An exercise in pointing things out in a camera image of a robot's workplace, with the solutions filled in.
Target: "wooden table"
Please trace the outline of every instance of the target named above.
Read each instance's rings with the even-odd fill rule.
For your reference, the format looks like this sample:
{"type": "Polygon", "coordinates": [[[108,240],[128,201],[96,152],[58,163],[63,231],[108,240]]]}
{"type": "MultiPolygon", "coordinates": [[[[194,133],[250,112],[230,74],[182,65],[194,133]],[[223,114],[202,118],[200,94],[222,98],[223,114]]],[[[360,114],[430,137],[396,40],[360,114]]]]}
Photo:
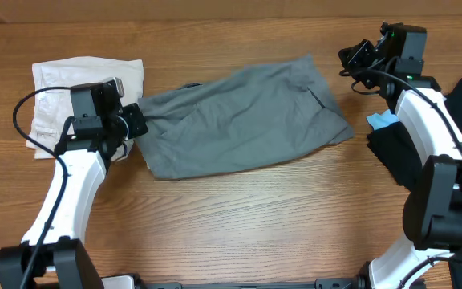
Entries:
{"type": "MultiPolygon", "coordinates": [[[[408,192],[366,147],[365,117],[387,107],[338,77],[337,52],[377,39],[383,18],[0,25],[0,247],[17,245],[51,183],[53,161],[11,123],[33,90],[31,64],[73,56],[142,59],[144,94],[219,79],[246,64],[311,53],[356,136],[264,169],[158,181],[137,149],[114,164],[95,198],[86,248],[99,273],[149,282],[313,281],[354,275],[402,234],[408,192]]],[[[445,92],[462,77],[462,17],[387,19],[428,29],[425,75],[445,92]]],[[[33,101],[22,109],[29,128],[33,101]]],[[[424,276],[450,287],[448,267],[424,276]]]]}

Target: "folded white towel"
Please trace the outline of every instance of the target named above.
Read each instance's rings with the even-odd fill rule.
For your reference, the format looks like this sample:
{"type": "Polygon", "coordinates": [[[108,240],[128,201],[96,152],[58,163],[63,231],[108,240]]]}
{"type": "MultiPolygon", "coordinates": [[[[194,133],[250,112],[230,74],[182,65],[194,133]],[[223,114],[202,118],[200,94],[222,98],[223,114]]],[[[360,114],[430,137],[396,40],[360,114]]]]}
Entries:
{"type": "MultiPolygon", "coordinates": [[[[120,99],[123,106],[135,103],[143,95],[144,66],[142,60],[122,61],[84,56],[35,63],[32,70],[35,90],[51,86],[71,87],[100,82],[109,77],[118,77],[124,86],[124,97],[120,99]]],[[[65,119],[72,114],[69,91],[39,93],[35,97],[30,136],[49,149],[53,149],[60,138],[65,119]]],[[[127,153],[129,153],[133,140],[127,140],[126,145],[127,153]]],[[[36,149],[35,159],[52,157],[29,141],[26,142],[26,147],[36,149]]],[[[121,158],[123,154],[124,147],[121,146],[112,160],[121,158]]]]}

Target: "dark gray fabric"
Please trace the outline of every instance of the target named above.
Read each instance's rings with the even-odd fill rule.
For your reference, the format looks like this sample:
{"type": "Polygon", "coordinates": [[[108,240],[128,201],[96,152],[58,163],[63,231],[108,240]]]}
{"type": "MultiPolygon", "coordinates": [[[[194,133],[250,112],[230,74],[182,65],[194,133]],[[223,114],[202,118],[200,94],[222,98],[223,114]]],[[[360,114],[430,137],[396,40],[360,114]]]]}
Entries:
{"type": "Polygon", "coordinates": [[[354,135],[310,55],[249,66],[139,106],[149,132],[136,143],[159,178],[257,168],[354,135]]]}

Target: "black folded fabric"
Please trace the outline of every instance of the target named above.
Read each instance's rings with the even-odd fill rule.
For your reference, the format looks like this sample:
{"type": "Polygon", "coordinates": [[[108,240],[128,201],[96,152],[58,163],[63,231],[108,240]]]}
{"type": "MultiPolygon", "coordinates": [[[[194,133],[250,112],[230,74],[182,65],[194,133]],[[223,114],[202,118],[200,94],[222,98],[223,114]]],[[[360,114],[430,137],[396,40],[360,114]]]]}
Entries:
{"type": "MultiPolygon", "coordinates": [[[[445,101],[448,113],[462,133],[462,79],[447,96],[445,101]]],[[[386,165],[399,185],[412,190],[421,172],[421,163],[409,133],[400,123],[381,128],[367,136],[370,150],[386,165]]],[[[462,250],[456,257],[462,260],[462,250]]],[[[451,263],[452,284],[462,289],[462,265],[451,263]]]]}

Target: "light blue cloth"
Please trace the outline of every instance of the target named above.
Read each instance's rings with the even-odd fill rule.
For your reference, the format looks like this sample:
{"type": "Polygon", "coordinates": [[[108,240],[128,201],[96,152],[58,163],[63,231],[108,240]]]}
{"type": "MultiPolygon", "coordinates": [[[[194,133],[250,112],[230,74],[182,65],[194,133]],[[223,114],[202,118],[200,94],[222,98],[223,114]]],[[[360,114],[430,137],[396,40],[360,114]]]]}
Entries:
{"type": "Polygon", "coordinates": [[[367,121],[374,130],[378,130],[380,128],[386,128],[388,125],[399,121],[399,117],[387,109],[382,115],[374,113],[371,116],[367,116],[367,121]]]}

